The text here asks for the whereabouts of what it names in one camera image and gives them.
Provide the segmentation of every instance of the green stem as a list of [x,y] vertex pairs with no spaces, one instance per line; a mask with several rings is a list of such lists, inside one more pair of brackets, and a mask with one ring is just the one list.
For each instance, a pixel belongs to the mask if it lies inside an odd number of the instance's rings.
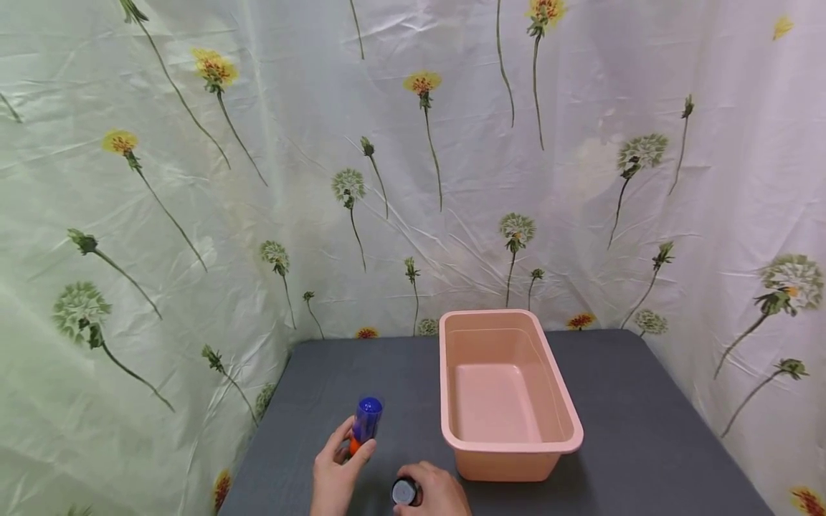
[[230,159],[226,157],[226,154],[224,154],[224,150],[221,148],[220,145],[218,145],[218,142],[215,140],[215,138],[212,138],[212,135],[209,134],[209,131],[204,129],[204,126],[201,125],[201,122],[199,122],[198,119],[195,118],[195,113],[193,113],[192,110],[189,109],[189,105],[187,104],[187,101],[183,100],[183,94],[181,94],[181,90],[179,90],[178,87],[175,86],[175,82],[172,80],[171,77],[169,77],[169,72],[166,69],[166,64],[164,64],[164,58],[162,58],[160,56],[160,52],[158,51],[158,47],[155,46],[154,40],[152,39],[152,36],[150,36],[149,32],[146,30],[146,27],[144,27],[143,22],[140,20],[140,18],[136,18],[135,20],[138,22],[138,25],[140,25],[140,29],[144,32],[146,37],[149,38],[150,45],[152,45],[152,50],[154,50],[155,55],[158,56],[158,61],[160,62],[160,68],[164,71],[164,75],[166,76],[166,79],[169,81],[169,84],[172,85],[172,88],[178,94],[178,98],[181,100],[181,103],[183,104],[183,107],[186,108],[187,113],[189,113],[189,116],[192,118],[192,121],[195,122],[195,125],[198,126],[198,129],[200,129],[201,132],[203,134],[205,134],[207,138],[212,140],[212,143],[215,144],[215,146],[218,148],[218,150],[220,150],[221,156],[224,157],[224,161],[226,161],[226,166],[229,167],[230,169],[232,169],[232,166],[230,165]]
[[752,324],[751,326],[749,326],[749,327],[748,327],[748,329],[747,329],[746,331],[744,331],[744,332],[743,332],[743,334],[742,334],[742,335],[740,335],[739,337],[737,337],[737,340],[735,340],[734,342],[732,342],[732,343],[731,343],[731,345],[729,345],[729,346],[725,349],[725,351],[723,352],[723,357],[722,357],[722,358],[720,358],[720,364],[718,364],[718,366],[717,366],[717,370],[716,370],[716,371],[714,371],[714,379],[715,379],[715,380],[717,379],[717,376],[720,374],[720,369],[722,369],[722,368],[723,368],[723,364],[725,363],[725,358],[726,358],[726,357],[727,357],[727,356],[728,356],[728,355],[729,355],[732,351],[734,351],[734,348],[736,348],[736,347],[737,347],[737,345],[738,345],[738,344],[740,344],[740,341],[742,341],[744,338],[746,338],[746,337],[747,337],[747,336],[748,336],[748,335],[749,335],[752,331],[754,331],[755,329],[757,329],[757,327],[758,327],[760,324],[763,324],[763,321],[764,321],[764,320],[766,320],[766,318],[767,318],[767,317],[768,317],[768,315],[767,315],[767,314],[761,314],[761,315],[760,315],[760,319],[756,320],[756,321],[754,322],[754,324]]
[[247,408],[249,408],[249,415],[252,416],[253,423],[255,423],[255,426],[257,427],[258,420],[255,418],[255,411],[253,410],[253,406],[249,404],[249,400],[247,400],[246,394],[244,394],[244,392],[241,390],[241,388],[238,386],[235,380],[232,379],[232,376],[228,375],[226,371],[224,371],[224,376],[226,376],[226,379],[229,380],[230,383],[235,386],[235,389],[238,389],[238,392],[241,394],[241,397],[244,398],[244,402],[247,404]]
[[255,160],[253,159],[253,157],[251,155],[249,155],[249,151],[247,150],[247,146],[244,145],[243,141],[241,141],[241,137],[238,136],[238,133],[235,131],[235,126],[232,125],[232,120],[230,120],[230,114],[226,112],[226,106],[224,106],[223,94],[221,92],[218,92],[217,96],[218,96],[218,103],[221,104],[221,111],[224,112],[224,118],[226,118],[226,123],[229,124],[230,129],[232,129],[232,134],[235,135],[235,139],[238,140],[238,144],[241,146],[241,148],[247,154],[247,158],[249,158],[249,161],[252,162],[253,167],[255,167],[255,172],[257,172],[259,174],[259,178],[261,178],[261,182],[263,183],[263,185],[265,187],[269,188],[269,185],[267,184],[267,182],[264,180],[263,176],[261,175],[261,171],[259,170],[258,165],[255,164]]
[[358,48],[362,53],[362,60],[364,60],[364,45],[361,42],[361,29],[358,28],[358,17],[356,16],[356,6],[353,5],[353,0],[350,0],[350,9],[353,10],[353,20],[356,22],[356,32],[358,33]]
[[370,158],[370,163],[373,164],[373,170],[376,171],[376,176],[378,177],[378,184],[382,187],[382,195],[384,196],[384,218],[390,219],[390,208],[387,206],[387,193],[384,191],[384,182],[382,182],[382,175],[378,173],[376,160],[373,159],[373,156],[368,156],[368,158]]
[[321,324],[318,323],[318,319],[316,319],[316,314],[312,313],[312,308],[310,308],[310,300],[307,300],[307,309],[310,311],[310,315],[312,319],[316,322],[316,326],[318,326],[318,331],[321,333],[321,340],[325,340],[324,338],[324,330],[321,329]]
[[619,202],[617,202],[617,214],[614,217],[614,228],[611,229],[611,238],[608,239],[608,249],[611,249],[611,242],[614,241],[614,232],[617,229],[617,224],[620,222],[620,208],[622,207],[622,196],[625,193],[625,187],[628,186],[628,181],[630,180],[631,178],[626,179],[625,182],[622,184],[622,190],[619,191]]
[[121,269],[120,267],[118,267],[118,266],[117,266],[117,264],[116,264],[114,261],[112,261],[112,259],[111,259],[111,258],[109,258],[109,257],[108,257],[108,256],[107,256],[107,255],[106,255],[103,251],[101,251],[100,249],[95,249],[95,250],[93,251],[93,253],[95,253],[95,254],[96,254],[96,255],[97,255],[97,256],[98,256],[101,260],[103,260],[104,262],[108,263],[110,266],[112,266],[112,268],[113,268],[113,269],[115,269],[116,271],[118,271],[120,274],[122,274],[122,275],[123,275],[123,277],[125,277],[127,280],[129,280],[129,283],[131,283],[132,285],[134,285],[134,286],[135,286],[135,288],[136,288],[136,289],[138,289],[138,291],[140,291],[140,293],[143,295],[144,299],[146,299],[146,301],[147,301],[147,302],[149,302],[149,304],[150,304],[150,305],[152,305],[152,310],[154,310],[154,312],[155,312],[156,314],[158,314],[158,317],[159,317],[161,320],[163,320],[163,317],[161,316],[160,312],[158,311],[158,307],[157,307],[157,306],[155,306],[155,303],[153,303],[153,302],[152,302],[152,300],[150,299],[150,297],[146,295],[146,292],[144,292],[144,289],[140,288],[140,285],[138,285],[138,282],[136,282],[134,279],[132,279],[132,276],[130,276],[129,274],[126,274],[126,271],[124,271],[123,269]]
[[674,184],[672,184],[671,190],[668,191],[668,195],[671,195],[671,192],[674,192],[674,187],[676,186],[677,179],[680,178],[680,167],[682,166],[682,157],[686,153],[686,135],[688,134],[688,116],[686,117],[686,123],[682,127],[682,146],[680,147],[680,159],[676,162],[676,173],[674,174]]
[[296,316],[292,314],[292,301],[290,301],[290,289],[287,287],[287,276],[282,274],[281,279],[284,280],[284,291],[287,293],[287,304],[290,306],[290,319],[292,319],[292,329],[297,329]]
[[545,150],[545,143],[542,141],[542,116],[539,114],[539,97],[536,94],[536,56],[539,54],[539,40],[542,36],[537,35],[534,41],[534,104],[536,104],[536,123],[539,126],[539,147]]
[[528,287],[528,312],[530,312],[530,292],[534,289],[535,277],[530,278],[530,286]]
[[189,240],[189,237],[187,237],[187,234],[183,231],[183,228],[178,223],[178,221],[175,220],[175,217],[173,217],[172,214],[169,213],[169,210],[167,210],[166,206],[164,206],[163,202],[160,201],[160,199],[158,198],[158,194],[156,194],[154,192],[154,190],[150,186],[150,183],[148,181],[146,181],[146,178],[144,177],[144,174],[143,173],[138,173],[138,175],[140,175],[140,178],[144,180],[144,183],[146,184],[146,187],[149,188],[150,192],[152,192],[152,196],[155,198],[155,200],[158,202],[158,204],[160,204],[160,207],[164,210],[164,213],[166,213],[166,216],[169,217],[169,219],[172,221],[172,223],[175,224],[175,227],[178,228],[178,231],[180,232],[181,236],[183,236],[183,239],[187,241],[187,244],[189,244],[189,248],[192,250],[193,253],[195,253],[195,256],[198,257],[198,261],[201,262],[201,266],[204,267],[204,271],[209,272],[207,270],[207,265],[203,261],[203,258],[201,258],[201,255],[198,253],[197,249],[195,249],[195,246],[192,245],[192,242]]
[[136,379],[137,381],[139,381],[140,383],[142,383],[142,384],[144,384],[145,386],[149,387],[149,388],[152,390],[152,392],[153,392],[156,396],[158,396],[158,397],[160,398],[160,400],[161,400],[161,401],[163,401],[163,402],[166,404],[166,406],[168,406],[168,407],[169,407],[169,409],[170,409],[170,410],[172,410],[173,412],[175,411],[175,409],[172,407],[172,404],[171,404],[171,403],[169,403],[169,402],[166,400],[166,398],[164,398],[163,396],[161,396],[161,395],[160,395],[160,393],[158,392],[158,390],[157,390],[157,389],[155,389],[155,388],[152,386],[152,384],[150,384],[149,382],[147,382],[146,380],[144,380],[143,378],[141,378],[140,376],[138,376],[138,375],[137,375],[136,373],[134,373],[134,372],[133,372],[133,371],[132,371],[129,367],[124,366],[124,365],[121,363],[121,361],[119,361],[117,358],[115,358],[115,356],[114,356],[114,355],[112,355],[112,352],[111,352],[111,351],[109,351],[109,347],[106,345],[106,343],[105,343],[105,342],[101,341],[101,346],[103,347],[103,351],[105,351],[105,352],[106,352],[106,355],[108,355],[108,356],[109,356],[109,358],[110,358],[110,359],[111,359],[111,360],[115,363],[115,365],[117,365],[120,369],[122,369],[122,370],[123,370],[123,371],[124,371],[127,375],[129,375],[129,376],[131,376],[131,377],[135,378],[135,379]]
[[413,281],[413,294],[415,295],[415,315],[413,316],[413,336],[415,337],[415,324],[419,320],[419,291],[415,288],[415,281]]
[[436,158],[436,151],[433,148],[433,140],[430,138],[430,117],[429,110],[425,107],[425,125],[427,126],[427,141],[430,143],[430,153],[433,154],[433,163],[436,165],[436,180],[439,182],[439,211],[442,211],[442,173],[439,170],[439,160]]
[[763,387],[765,387],[766,385],[768,385],[770,381],[774,380],[774,379],[775,379],[775,377],[776,377],[777,375],[781,374],[782,372],[783,372],[783,371],[775,371],[775,372],[773,372],[773,373],[771,374],[771,376],[769,376],[766,380],[761,381],[761,382],[760,382],[760,385],[758,385],[757,387],[755,387],[755,388],[754,388],[754,390],[753,390],[753,391],[751,391],[750,393],[748,393],[748,396],[746,396],[746,399],[745,399],[745,400],[743,400],[743,403],[741,403],[741,404],[740,404],[740,406],[737,408],[737,410],[735,410],[735,411],[734,411],[734,415],[733,415],[733,416],[731,416],[731,420],[729,421],[729,424],[728,424],[728,425],[726,425],[725,430],[723,430],[723,433],[721,433],[721,434],[720,434],[720,438],[721,438],[721,439],[722,439],[722,438],[725,438],[725,436],[726,436],[726,435],[728,435],[729,430],[731,430],[731,426],[734,424],[734,420],[735,420],[735,419],[737,419],[737,416],[739,416],[739,415],[740,415],[740,411],[742,411],[742,410],[743,410],[743,407],[745,407],[745,406],[746,406],[746,404],[747,404],[749,401],[751,401],[751,399],[754,397],[754,395],[756,395],[756,394],[757,394],[757,392],[758,392],[759,390],[761,390]]
[[510,259],[510,271],[508,271],[508,290],[505,294],[505,308],[508,307],[508,302],[510,301],[510,275],[513,274],[514,271],[514,262],[516,261],[516,251],[513,252],[513,258]]
[[496,0],[496,52],[499,53],[499,71],[502,73],[502,80],[505,81],[505,87],[508,88],[508,97],[510,98],[510,127],[513,128],[516,109],[514,108],[514,94],[510,90],[510,82],[508,82],[508,76],[505,74],[505,63],[502,61],[502,40],[499,36],[499,14],[501,9],[502,0]]
[[648,290],[645,291],[645,294],[643,294],[643,298],[639,300],[639,303],[634,305],[634,308],[632,308],[631,311],[629,312],[628,316],[625,317],[625,320],[619,326],[619,329],[622,329],[622,328],[625,327],[625,325],[628,323],[628,320],[631,319],[631,315],[634,315],[634,312],[637,311],[637,309],[640,307],[640,305],[642,305],[643,302],[645,301],[645,298],[648,297],[648,294],[651,293],[651,289],[654,288],[654,282],[657,280],[657,275],[659,273],[660,273],[660,269],[654,269],[654,275],[651,278],[651,282],[648,284]]
[[353,232],[356,235],[356,242],[358,242],[358,248],[361,249],[362,252],[362,265],[364,266],[364,271],[367,272],[367,262],[364,261],[364,247],[362,247],[361,239],[358,237],[358,231],[356,231],[356,221],[353,218],[353,208],[350,208],[350,224],[353,225]]
[[12,107],[11,104],[9,104],[8,100],[6,100],[6,97],[3,96],[2,93],[0,93],[0,100],[2,100],[2,103],[5,104],[6,107],[8,108],[8,110],[12,112],[12,116],[14,116],[14,121],[17,122],[18,124],[22,124],[23,119],[20,118],[20,115],[17,114],[17,111],[14,111],[14,108]]

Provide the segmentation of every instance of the left hand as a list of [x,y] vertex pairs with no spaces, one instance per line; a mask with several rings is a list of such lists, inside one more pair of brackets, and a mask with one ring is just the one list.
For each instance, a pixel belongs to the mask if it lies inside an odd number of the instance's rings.
[[349,454],[341,447],[353,434],[354,416],[350,416],[330,435],[316,456],[312,468],[312,505],[310,516],[345,516],[353,498],[358,473],[376,449],[375,439],[363,444],[345,464]]

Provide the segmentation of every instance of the gray tablecloth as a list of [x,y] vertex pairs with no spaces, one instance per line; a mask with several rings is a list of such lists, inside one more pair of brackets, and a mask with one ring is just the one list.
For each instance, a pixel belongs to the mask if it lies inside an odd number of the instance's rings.
[[[548,342],[585,441],[545,482],[463,481],[475,516],[771,516],[642,339],[596,330],[551,332]],[[391,514],[407,462],[455,472],[439,426],[436,338],[309,342],[296,347],[221,516],[306,515],[313,458],[370,392],[386,408],[350,515]]]

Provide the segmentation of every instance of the right hand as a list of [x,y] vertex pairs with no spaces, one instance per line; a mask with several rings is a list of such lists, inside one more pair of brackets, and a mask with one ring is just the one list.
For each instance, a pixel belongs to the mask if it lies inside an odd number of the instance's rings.
[[398,476],[409,476],[418,482],[423,496],[418,507],[394,507],[396,516],[472,516],[464,489],[447,471],[422,461],[402,466]]

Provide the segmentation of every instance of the hand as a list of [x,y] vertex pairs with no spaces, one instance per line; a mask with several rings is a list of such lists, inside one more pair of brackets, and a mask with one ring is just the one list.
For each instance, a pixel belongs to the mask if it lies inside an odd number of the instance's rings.
[[423,496],[418,507],[394,507],[396,516],[472,516],[464,489],[447,471],[429,462],[419,462],[402,466],[398,476],[409,476],[418,482]]
[[362,467],[367,464],[376,441],[370,439],[344,464],[349,451],[341,447],[353,435],[354,416],[350,416],[330,435],[316,456],[312,468],[312,505],[310,516],[345,516],[353,498],[353,488]]

